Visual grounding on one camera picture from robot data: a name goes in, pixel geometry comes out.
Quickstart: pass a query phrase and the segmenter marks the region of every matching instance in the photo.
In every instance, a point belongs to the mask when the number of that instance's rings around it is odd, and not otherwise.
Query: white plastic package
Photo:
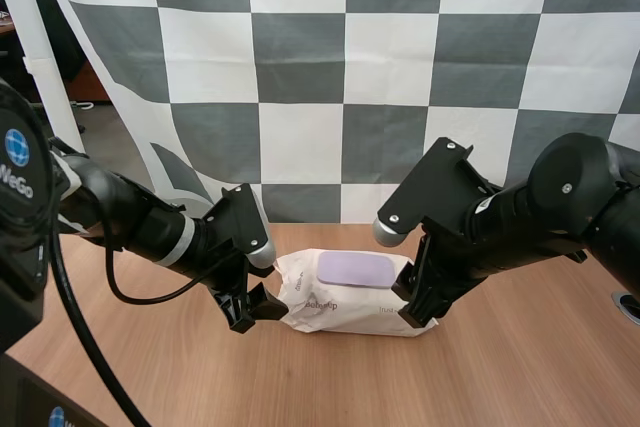
[[[278,298],[289,308],[289,313],[281,320],[301,332],[329,330],[403,337],[420,335],[437,325],[436,320],[432,319],[423,329],[411,327],[398,315],[406,302],[390,288],[408,261],[401,255],[321,249],[301,250],[280,257],[276,262],[276,269],[282,276]],[[354,275],[345,280],[340,277],[343,271]],[[357,279],[362,278],[363,273],[372,271],[380,274],[374,276],[373,284],[368,278],[358,283]],[[391,282],[386,287],[381,286],[378,281],[389,276]],[[362,286],[374,284],[376,287]]]

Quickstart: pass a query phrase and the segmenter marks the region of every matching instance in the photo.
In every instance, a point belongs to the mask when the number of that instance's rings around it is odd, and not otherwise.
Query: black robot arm
[[[420,224],[425,233],[394,286],[407,322],[444,316],[491,274],[560,255],[582,262],[583,248],[640,298],[640,153],[568,134],[502,190],[469,164],[471,150],[438,139],[378,211],[383,245]]]
[[[55,160],[69,179],[58,213],[62,233],[129,250],[206,285],[236,332],[245,332],[255,320],[278,320],[287,313],[263,284],[247,291],[248,274],[269,275],[276,255],[266,217],[248,184],[223,189],[222,199],[199,219],[86,155],[69,152]],[[107,272],[107,278],[120,300],[157,303],[131,299],[119,291],[113,273]]]

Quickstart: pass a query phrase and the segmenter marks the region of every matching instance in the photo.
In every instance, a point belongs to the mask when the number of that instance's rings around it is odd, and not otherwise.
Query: checkerboard backdrop
[[[58,1],[168,199],[370,222],[440,136],[498,184],[566,132],[640,150],[640,0]]]

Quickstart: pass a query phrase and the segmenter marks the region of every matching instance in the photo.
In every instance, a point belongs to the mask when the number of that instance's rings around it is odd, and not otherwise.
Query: black cable
[[[142,413],[138,410],[111,370],[111,367],[109,367],[104,355],[102,355],[102,352],[100,351],[100,347],[98,347],[96,340],[93,338],[93,335],[89,330],[87,322],[84,320],[80,307],[78,306],[78,301],[73,295],[71,283],[69,282],[69,277],[62,259],[62,251],[60,249],[60,230],[58,227],[57,211],[57,208],[53,211],[55,212],[55,217],[51,222],[49,248],[51,251],[51,270],[53,272],[56,287],[58,288],[58,293],[60,294],[60,299],[62,299],[62,305],[64,305],[67,315],[69,316],[69,320],[71,321],[71,325],[76,331],[76,335],[78,336],[78,339],[80,339],[80,343],[89,356],[91,363],[127,418],[135,427],[151,427],[151,424],[147,422]]]
[[[236,255],[236,253],[232,252],[231,254],[223,257],[219,261],[215,262],[211,267],[202,272],[202,274],[193,278],[191,281],[187,282],[185,285],[180,287],[178,290],[171,292],[170,294],[161,295],[159,297],[151,297],[148,299],[139,299],[136,297],[129,297],[127,294],[120,290],[118,287],[118,282],[116,281],[115,268],[113,263],[113,233],[111,231],[111,225],[107,216],[104,212],[104,209],[100,205],[100,202],[97,198],[94,198],[93,207],[98,214],[98,218],[102,223],[102,232],[104,238],[104,249],[105,249],[105,269],[107,272],[107,283],[109,284],[109,288],[113,295],[122,302],[133,305],[153,305],[160,304],[162,302],[167,302],[168,300],[175,299],[176,297],[184,294],[188,290],[195,287],[197,284],[202,282],[205,278],[210,276],[220,265],[221,262],[225,262]]]

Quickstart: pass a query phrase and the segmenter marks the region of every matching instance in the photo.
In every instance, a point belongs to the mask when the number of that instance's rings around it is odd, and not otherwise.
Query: wooden table
[[[275,225],[280,255],[308,247],[384,251],[368,226]],[[394,249],[412,256],[413,236]],[[103,251],[64,240],[82,309],[113,369],[157,426],[633,426],[640,327],[593,260],[495,276],[414,339],[302,334],[261,322],[230,332],[204,288],[150,307],[108,291]],[[125,290],[184,279],[117,255]],[[277,292],[278,279],[268,279]],[[53,282],[42,324],[10,354],[112,426],[128,425],[71,330]]]

